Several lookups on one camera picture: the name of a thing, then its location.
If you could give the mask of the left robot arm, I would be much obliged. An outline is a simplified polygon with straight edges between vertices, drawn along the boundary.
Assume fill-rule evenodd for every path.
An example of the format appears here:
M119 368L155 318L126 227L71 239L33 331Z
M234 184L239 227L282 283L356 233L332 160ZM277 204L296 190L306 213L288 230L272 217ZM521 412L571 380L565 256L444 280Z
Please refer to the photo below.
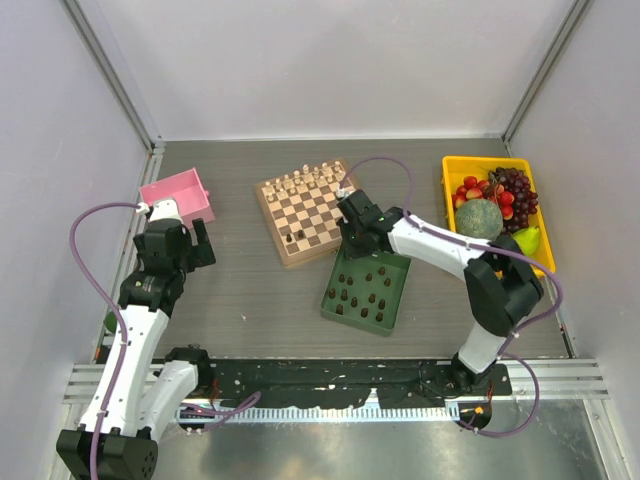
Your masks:
M159 441L180 403L206 396L214 375L205 350L176 347L151 388L145 386L156 346L189 273L216 262L205 223L150 222L136 235L136 267L120 286L116 330L103 374L74 429L56 451L75 479L149 479Z

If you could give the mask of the green plastic tray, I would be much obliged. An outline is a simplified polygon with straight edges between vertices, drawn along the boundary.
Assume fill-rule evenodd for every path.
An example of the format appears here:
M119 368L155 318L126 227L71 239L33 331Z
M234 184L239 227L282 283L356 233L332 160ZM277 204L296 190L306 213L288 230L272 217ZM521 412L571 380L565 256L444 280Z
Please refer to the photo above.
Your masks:
M397 254L381 252L373 256L348 259L343 249L336 254L334 266L329 277L327 287L320 303L321 316L343 325L350 326L375 335L388 337L396 325L397 315L409 273L411 259ZM378 270L384 267L385 275L379 275ZM373 278L366 281L367 273ZM339 275L344 274L346 281L339 282ZM353 285L347 285L347 278L353 278ZM391 279L391 285L386 287L384 281ZM330 299L328 292L335 289L335 298ZM341 300L342 290L347 290L348 299ZM375 303L369 303L370 294L376 295ZM358 299L357 307L351 307L351 299ZM335 312L336 306L341 304L344 312Z

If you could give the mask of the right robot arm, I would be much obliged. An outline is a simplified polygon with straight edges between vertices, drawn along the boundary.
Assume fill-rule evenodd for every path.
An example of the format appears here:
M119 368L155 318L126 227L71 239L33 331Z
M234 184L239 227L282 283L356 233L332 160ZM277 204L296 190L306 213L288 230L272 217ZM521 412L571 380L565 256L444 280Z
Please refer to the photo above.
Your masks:
M517 243L508 236L491 241L456 234L399 207L382 211L361 189L340 188L336 197L347 258L397 254L464 282L475 323L451 360L449 378L460 392L478 392L515 327L544 294Z

